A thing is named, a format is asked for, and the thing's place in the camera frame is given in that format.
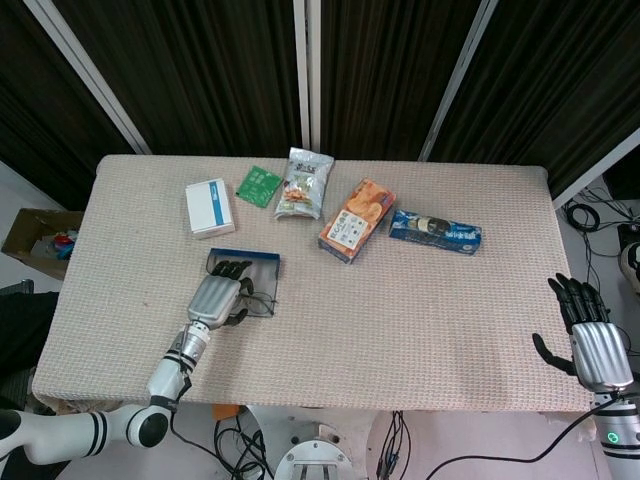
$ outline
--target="robotic arm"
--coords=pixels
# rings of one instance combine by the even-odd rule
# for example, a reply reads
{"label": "robotic arm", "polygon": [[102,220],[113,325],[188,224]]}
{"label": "robotic arm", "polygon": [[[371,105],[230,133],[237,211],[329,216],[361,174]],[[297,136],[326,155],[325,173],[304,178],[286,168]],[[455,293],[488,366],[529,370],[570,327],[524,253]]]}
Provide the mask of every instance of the robotic arm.
{"label": "robotic arm", "polygon": [[23,446],[38,465],[98,455],[112,441],[151,448],[162,441],[178,402],[191,386],[189,375],[209,343],[209,332],[237,325],[247,314],[229,317],[241,290],[253,294],[250,279],[239,280],[251,262],[220,262],[196,291],[189,323],[178,333],[148,383],[149,405],[126,405],[113,412],[59,417],[0,411],[0,476],[10,453]]}
{"label": "robotic arm", "polygon": [[624,395],[634,382],[617,327],[610,323],[600,294],[561,274],[549,279],[571,341],[572,360],[554,356],[537,333],[533,344],[549,365],[578,378],[593,393],[591,407],[613,403],[595,413],[600,443],[614,480],[640,478],[640,416]]}

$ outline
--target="dark curtain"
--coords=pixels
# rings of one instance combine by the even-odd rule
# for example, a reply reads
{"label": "dark curtain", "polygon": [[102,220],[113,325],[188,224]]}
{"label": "dark curtain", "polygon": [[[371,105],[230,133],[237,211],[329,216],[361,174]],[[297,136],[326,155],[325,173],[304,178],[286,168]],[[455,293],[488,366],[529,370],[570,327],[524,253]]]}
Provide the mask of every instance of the dark curtain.
{"label": "dark curtain", "polygon": [[83,210],[96,165],[132,153],[22,2],[0,2],[0,161]]}
{"label": "dark curtain", "polygon": [[432,161],[541,165],[561,193],[640,126],[640,2],[501,1]]}
{"label": "dark curtain", "polygon": [[291,0],[55,0],[154,154],[300,144]]}
{"label": "dark curtain", "polygon": [[323,1],[322,151],[416,160],[479,3]]}
{"label": "dark curtain", "polygon": [[603,177],[616,200],[640,198],[640,146],[607,170]]}

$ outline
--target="white box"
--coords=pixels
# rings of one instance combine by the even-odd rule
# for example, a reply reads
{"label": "white box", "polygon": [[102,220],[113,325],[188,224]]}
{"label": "white box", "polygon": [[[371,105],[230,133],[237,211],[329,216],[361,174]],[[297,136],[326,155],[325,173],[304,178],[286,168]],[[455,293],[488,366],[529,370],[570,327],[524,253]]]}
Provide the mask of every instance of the white box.
{"label": "white box", "polygon": [[196,238],[212,237],[236,229],[221,178],[187,186],[187,208],[191,231]]}

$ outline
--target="textured fabric tablecloth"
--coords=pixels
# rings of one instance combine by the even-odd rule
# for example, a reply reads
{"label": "textured fabric tablecloth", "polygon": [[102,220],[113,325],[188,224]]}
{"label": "textured fabric tablecloth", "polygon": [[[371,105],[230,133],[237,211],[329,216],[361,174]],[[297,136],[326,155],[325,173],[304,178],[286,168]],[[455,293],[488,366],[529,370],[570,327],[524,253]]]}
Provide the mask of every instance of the textured fabric tablecloth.
{"label": "textured fabric tablecloth", "polygon": [[[531,333],[569,355],[547,277],[568,266],[538,167],[338,161],[324,218],[275,220],[233,196],[283,159],[102,160],[33,391],[46,400],[144,401],[206,274],[209,249],[282,256],[276,315],[212,333],[185,399],[376,409],[580,411],[588,394],[547,366]],[[364,176],[395,207],[483,228],[475,256],[392,239],[390,215],[354,264],[320,250]],[[222,177],[237,230],[195,240],[185,187]]]}

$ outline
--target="orange snack box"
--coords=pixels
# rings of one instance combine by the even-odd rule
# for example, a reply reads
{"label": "orange snack box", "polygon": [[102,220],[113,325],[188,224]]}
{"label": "orange snack box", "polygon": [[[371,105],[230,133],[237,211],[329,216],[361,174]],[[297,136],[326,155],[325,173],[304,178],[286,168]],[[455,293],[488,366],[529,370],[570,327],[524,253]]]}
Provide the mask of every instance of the orange snack box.
{"label": "orange snack box", "polygon": [[363,179],[322,229],[318,246],[345,263],[353,262],[395,199],[388,188]]}

